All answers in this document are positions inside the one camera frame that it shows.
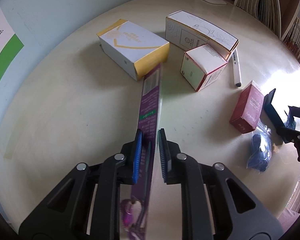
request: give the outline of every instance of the white marker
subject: white marker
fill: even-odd
[[[241,71],[240,71],[240,63],[239,63],[237,49],[235,49],[232,54],[232,65],[233,65],[234,85],[236,87],[241,87]]]

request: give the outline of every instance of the barcode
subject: barcode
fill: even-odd
[[[154,71],[149,77],[143,82],[142,96],[148,94],[152,89],[159,85],[160,70]]]

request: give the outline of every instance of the book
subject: book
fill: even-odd
[[[287,35],[285,36],[285,38],[283,39],[283,42],[285,43],[292,35],[292,30],[294,28],[294,25],[296,24],[296,21],[293,22],[290,30],[288,31]]]
[[[289,48],[292,48],[292,44],[293,44],[293,37],[295,36],[296,30],[297,30],[297,25],[298,25],[299,21],[298,18],[296,18],[294,24],[293,24],[293,29],[290,35],[290,38],[287,40],[287,45],[289,46]]]
[[[300,31],[299,31],[299,34],[298,34],[298,37],[297,37],[296,47],[295,47],[295,51],[294,51],[294,54],[297,58],[298,58],[299,50],[300,50]]]
[[[252,15],[281,38],[279,0],[236,0],[235,6]]]
[[[297,38],[299,36],[299,32],[300,32],[300,20],[298,19],[298,22],[297,22],[297,25],[296,25],[296,31],[295,31],[293,39],[292,39],[292,52],[295,51]]]

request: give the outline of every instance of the white box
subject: white box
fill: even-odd
[[[168,41],[127,20],[120,19],[97,35],[103,51],[134,80],[168,58]]]
[[[185,52],[181,74],[196,92],[215,82],[227,65],[209,44]]]
[[[166,17],[167,41],[184,50],[194,49],[208,43],[225,60],[228,60],[239,40],[195,15],[178,11]]]

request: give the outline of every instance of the wall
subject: wall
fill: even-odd
[[[0,0],[7,21],[24,44],[0,81],[0,123],[23,80],[56,45],[86,22],[127,1]]]

